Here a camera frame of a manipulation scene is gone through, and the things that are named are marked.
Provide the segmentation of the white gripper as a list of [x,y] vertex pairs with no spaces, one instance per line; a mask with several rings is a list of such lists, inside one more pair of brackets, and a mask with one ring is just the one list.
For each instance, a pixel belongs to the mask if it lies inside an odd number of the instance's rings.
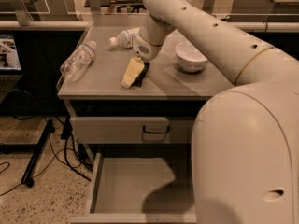
[[144,62],[153,60],[160,52],[163,41],[158,35],[139,33],[133,39],[133,51],[136,56],[130,60],[121,85],[130,88],[145,68]]

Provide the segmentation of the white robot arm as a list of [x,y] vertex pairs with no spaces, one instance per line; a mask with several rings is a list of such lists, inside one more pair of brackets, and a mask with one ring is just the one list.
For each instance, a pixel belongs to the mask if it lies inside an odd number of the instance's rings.
[[153,60],[178,30],[232,83],[209,99],[192,129],[198,224],[299,224],[299,62],[193,7],[143,0],[133,48]]

